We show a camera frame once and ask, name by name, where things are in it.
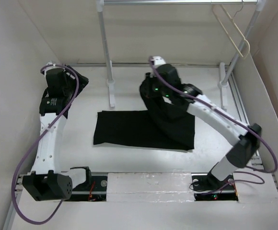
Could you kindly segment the black trousers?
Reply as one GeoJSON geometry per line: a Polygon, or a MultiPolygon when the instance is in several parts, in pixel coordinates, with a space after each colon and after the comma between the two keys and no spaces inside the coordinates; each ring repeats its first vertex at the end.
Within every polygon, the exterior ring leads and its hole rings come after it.
{"type": "Polygon", "coordinates": [[[195,117],[186,110],[187,101],[167,103],[162,96],[147,94],[151,85],[139,87],[146,106],[143,111],[98,112],[93,144],[190,151],[195,148],[195,117]]]}

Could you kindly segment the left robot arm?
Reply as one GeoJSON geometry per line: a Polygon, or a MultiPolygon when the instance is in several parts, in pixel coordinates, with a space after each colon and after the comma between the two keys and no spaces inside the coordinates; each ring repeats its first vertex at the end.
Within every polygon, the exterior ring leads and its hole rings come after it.
{"type": "Polygon", "coordinates": [[[87,190],[93,184],[88,166],[63,172],[59,159],[70,105],[89,80],[68,65],[49,64],[41,72],[47,82],[39,106],[42,138],[31,173],[23,177],[23,186],[35,201],[68,200],[73,189],[87,190]]]}

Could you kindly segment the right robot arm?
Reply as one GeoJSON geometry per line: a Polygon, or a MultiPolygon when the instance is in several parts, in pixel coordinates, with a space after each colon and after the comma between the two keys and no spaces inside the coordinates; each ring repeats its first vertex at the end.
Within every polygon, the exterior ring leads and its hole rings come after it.
{"type": "Polygon", "coordinates": [[[194,191],[209,194],[232,184],[229,176],[246,168],[260,147],[262,128],[247,125],[223,111],[195,85],[181,82],[171,64],[152,62],[139,93],[155,125],[168,137],[186,144],[194,140],[194,119],[198,117],[220,133],[231,149],[202,179],[190,184],[194,191]]]}

